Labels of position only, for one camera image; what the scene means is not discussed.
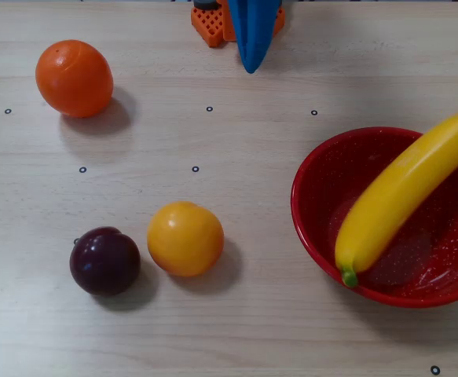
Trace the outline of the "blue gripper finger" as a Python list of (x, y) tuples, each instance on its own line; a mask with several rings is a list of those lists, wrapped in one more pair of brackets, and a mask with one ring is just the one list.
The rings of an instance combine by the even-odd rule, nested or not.
[(273, 39), (282, 1), (238, 1), (238, 48), (245, 70), (255, 73)]
[(236, 35), (240, 59), (246, 71), (247, 63), (247, 26), (248, 26), (248, 1), (247, 0), (228, 0), (229, 11)]

